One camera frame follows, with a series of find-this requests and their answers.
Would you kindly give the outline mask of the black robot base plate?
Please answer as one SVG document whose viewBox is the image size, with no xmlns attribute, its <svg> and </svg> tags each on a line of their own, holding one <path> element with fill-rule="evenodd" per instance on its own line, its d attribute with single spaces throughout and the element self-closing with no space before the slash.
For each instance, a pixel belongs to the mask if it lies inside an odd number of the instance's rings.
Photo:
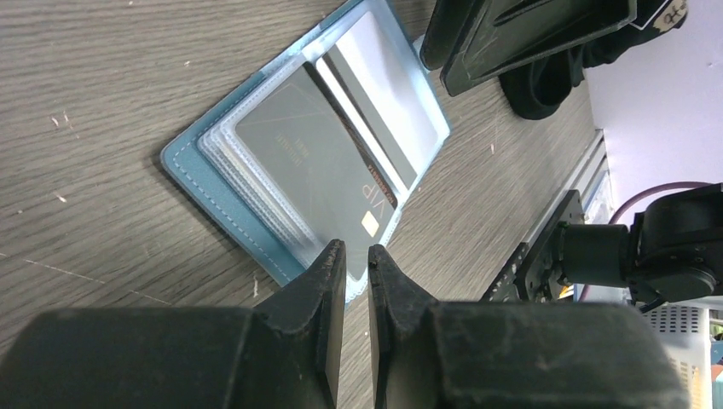
<svg viewBox="0 0 723 409">
<path fill-rule="evenodd" d="M 492 284 L 483 302 L 556 302 L 564 286 L 556 246 L 561 230 L 583 222 L 581 196 L 577 190 L 564 193 L 532 235 L 519 243 Z"/>
</svg>

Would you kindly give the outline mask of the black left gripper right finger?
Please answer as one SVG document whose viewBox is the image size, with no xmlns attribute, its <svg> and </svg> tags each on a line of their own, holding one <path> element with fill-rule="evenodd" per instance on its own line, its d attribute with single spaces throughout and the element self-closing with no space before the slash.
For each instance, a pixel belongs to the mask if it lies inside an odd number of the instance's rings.
<svg viewBox="0 0 723 409">
<path fill-rule="evenodd" d="M 661 342 L 608 303 L 440 301 L 368 252 L 377 408 L 687 408 Z"/>
</svg>

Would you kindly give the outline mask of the blue leather card holder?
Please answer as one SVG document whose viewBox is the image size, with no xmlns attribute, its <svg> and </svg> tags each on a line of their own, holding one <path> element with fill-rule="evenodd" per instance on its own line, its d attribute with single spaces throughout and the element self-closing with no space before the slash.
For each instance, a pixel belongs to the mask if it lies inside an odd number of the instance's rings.
<svg viewBox="0 0 723 409">
<path fill-rule="evenodd" d="M 257 161 L 236 138 L 234 125 L 296 68 L 305 62 L 315 67 L 315 62 L 367 11 L 376 14 L 390 35 L 400 34 L 410 44 L 442 111 L 418 51 L 390 3 L 348 1 L 221 99 L 160 155 L 166 171 L 179 186 L 280 286 L 290 284 L 304 273 L 327 245 L 316 241 L 282 193 L 263 174 Z M 390 241 L 405 204 L 423 176 L 407 196 L 397 196 L 398 206 L 377 244 L 386 245 Z M 358 297 L 367 284 L 367 270 L 359 280 L 348 274 L 347 252 L 345 284 L 348 300 Z"/>
</svg>

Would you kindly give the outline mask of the black t-shirt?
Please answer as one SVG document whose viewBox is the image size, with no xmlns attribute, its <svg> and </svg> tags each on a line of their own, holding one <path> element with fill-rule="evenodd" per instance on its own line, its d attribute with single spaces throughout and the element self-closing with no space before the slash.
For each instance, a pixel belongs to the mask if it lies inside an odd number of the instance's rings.
<svg viewBox="0 0 723 409">
<path fill-rule="evenodd" d="M 501 74 L 503 94 L 520 118 L 548 118 L 584 80 L 586 68 L 611 64 L 629 49 L 681 28 L 688 11 L 686 0 L 638 1 L 637 18 L 623 28 Z"/>
</svg>

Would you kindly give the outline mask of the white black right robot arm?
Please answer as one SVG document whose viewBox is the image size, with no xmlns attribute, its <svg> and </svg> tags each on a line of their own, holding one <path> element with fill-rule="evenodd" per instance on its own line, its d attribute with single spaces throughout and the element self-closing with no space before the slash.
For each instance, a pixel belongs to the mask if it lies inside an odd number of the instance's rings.
<svg viewBox="0 0 723 409">
<path fill-rule="evenodd" d="M 460 95 L 497 78 L 520 118 L 551 117 L 588 68 L 683 26 L 684 1 L 439 1 L 420 58 Z M 581 221 L 567 188 L 534 239 L 518 246 L 486 302 L 550 302 L 563 288 L 625 288 L 649 312 L 722 292 L 722 186 L 672 182 L 631 226 Z"/>
</svg>

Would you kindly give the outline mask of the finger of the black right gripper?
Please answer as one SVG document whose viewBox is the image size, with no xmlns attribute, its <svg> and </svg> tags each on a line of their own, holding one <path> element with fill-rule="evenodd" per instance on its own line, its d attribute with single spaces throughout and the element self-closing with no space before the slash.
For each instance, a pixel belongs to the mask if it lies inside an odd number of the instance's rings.
<svg viewBox="0 0 723 409">
<path fill-rule="evenodd" d="M 483 0 L 440 69 L 451 96 L 535 60 L 615 32 L 637 16 L 635 1 Z"/>
<path fill-rule="evenodd" d="M 485 7 L 483 0 L 437 0 L 419 48 L 425 67 L 434 71 L 450 58 L 456 43 L 465 36 L 465 26 Z"/>
</svg>

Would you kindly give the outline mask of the aluminium frame rail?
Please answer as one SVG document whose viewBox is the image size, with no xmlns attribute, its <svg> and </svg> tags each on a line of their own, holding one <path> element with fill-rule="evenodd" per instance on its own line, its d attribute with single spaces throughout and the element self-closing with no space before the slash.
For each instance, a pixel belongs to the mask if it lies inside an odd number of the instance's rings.
<svg viewBox="0 0 723 409">
<path fill-rule="evenodd" d="M 611 198 L 610 167 L 602 129 L 595 131 L 593 141 L 588 145 L 568 178 L 552 196 L 538 221 L 534 222 L 532 228 L 523 236 L 523 243 L 532 245 L 539 237 L 569 190 L 576 190 L 580 194 L 582 210 L 579 216 L 573 216 L 574 221 L 586 224 L 605 224 L 610 220 L 615 210 Z"/>
</svg>

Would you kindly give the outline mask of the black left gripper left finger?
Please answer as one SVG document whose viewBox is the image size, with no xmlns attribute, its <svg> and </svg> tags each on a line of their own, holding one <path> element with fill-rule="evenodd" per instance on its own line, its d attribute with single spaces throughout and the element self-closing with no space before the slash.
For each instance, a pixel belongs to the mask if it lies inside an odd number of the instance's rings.
<svg viewBox="0 0 723 409">
<path fill-rule="evenodd" d="M 253 308 L 64 308 L 1 363 L 4 408 L 334 408 L 345 246 Z"/>
</svg>

